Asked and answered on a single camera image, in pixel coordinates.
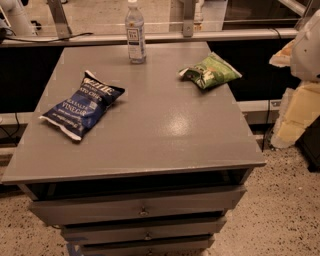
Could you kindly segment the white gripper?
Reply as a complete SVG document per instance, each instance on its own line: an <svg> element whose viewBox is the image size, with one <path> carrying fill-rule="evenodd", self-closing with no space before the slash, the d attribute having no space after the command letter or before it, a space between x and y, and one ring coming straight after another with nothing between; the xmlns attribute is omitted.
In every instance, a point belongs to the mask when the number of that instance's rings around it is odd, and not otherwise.
<svg viewBox="0 0 320 256"><path fill-rule="evenodd" d="M320 10L269 63L279 68L290 65L291 74L303 81L283 94L271 136L273 147L288 148L320 116Z"/></svg>

